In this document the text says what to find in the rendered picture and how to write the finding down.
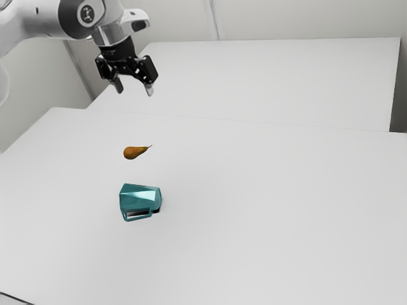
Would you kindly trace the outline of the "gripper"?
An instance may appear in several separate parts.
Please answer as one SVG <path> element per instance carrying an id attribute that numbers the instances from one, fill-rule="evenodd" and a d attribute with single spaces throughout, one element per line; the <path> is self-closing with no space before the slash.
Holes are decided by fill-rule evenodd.
<path id="1" fill-rule="evenodd" d="M 149 55 L 137 57 L 132 38 L 112 46 L 100 46 L 100 54 L 95 64 L 102 79 L 109 81 L 117 93 L 123 92 L 119 74 L 133 76 L 139 80 L 149 97 L 154 94 L 153 85 L 158 78 L 158 71 Z"/>

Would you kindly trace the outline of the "teal faceted mug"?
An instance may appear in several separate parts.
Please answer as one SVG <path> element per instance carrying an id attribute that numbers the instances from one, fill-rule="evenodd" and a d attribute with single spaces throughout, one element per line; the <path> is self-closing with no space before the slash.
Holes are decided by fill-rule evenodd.
<path id="1" fill-rule="evenodd" d="M 159 187 L 124 184 L 119 193 L 120 212 L 124 221 L 145 219 L 160 211 L 162 194 Z"/>

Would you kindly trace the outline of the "brown pear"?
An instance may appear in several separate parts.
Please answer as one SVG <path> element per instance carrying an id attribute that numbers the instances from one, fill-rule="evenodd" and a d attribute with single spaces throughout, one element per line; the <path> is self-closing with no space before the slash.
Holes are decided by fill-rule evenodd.
<path id="1" fill-rule="evenodd" d="M 133 160 L 144 154 L 151 146 L 128 146 L 123 150 L 123 157 Z"/>

